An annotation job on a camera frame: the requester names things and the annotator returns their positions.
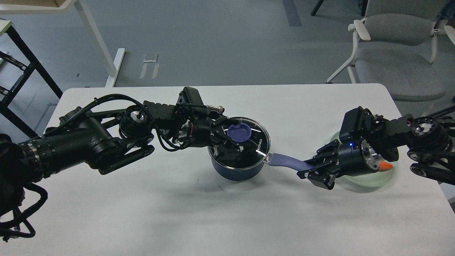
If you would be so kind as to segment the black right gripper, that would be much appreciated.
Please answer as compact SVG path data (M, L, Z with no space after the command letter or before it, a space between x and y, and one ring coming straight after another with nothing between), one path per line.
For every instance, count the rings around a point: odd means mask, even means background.
M337 176L325 171L318 171L317 167L336 165L338 177L354 177L377 173L380 161L381 157L365 140L359 144L353 142L343 144L335 139L317 149L312 158L302 161L309 164L309 167L297 171L297 176L301 179L309 179L317 187L332 190Z

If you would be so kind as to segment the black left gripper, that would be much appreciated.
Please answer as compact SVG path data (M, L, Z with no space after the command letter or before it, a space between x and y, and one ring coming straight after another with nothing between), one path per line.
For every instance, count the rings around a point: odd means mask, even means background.
M223 141L227 137L226 129L231 125L237 126L239 119L223 117L221 114L208 116L194 116L189 119L188 146L189 147L212 147L212 158L221 165L238 165L244 147Z

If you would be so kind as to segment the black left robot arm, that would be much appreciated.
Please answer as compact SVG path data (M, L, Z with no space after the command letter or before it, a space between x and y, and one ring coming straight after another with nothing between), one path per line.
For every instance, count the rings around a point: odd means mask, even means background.
M186 86L174 105L108 94L61 116L58 127L28 141L15 144L2 133L1 215L13 215L0 225L3 241L33 237L27 219L48 199L36 183L82 162L102 175L111 173L151 155L153 138L169 152L213 146L229 157L243 152L249 136L231 135L228 126L241 122L223 112Z

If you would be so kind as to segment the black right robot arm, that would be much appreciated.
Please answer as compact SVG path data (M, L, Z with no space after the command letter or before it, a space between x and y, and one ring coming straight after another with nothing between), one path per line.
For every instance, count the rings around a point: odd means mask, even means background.
M387 120L362 107L346 112L338 139L318 149L297 176L331 190L337 178L374 174L382 161L398 161L401 146L408 148L414 174L454 184L453 120L409 114Z

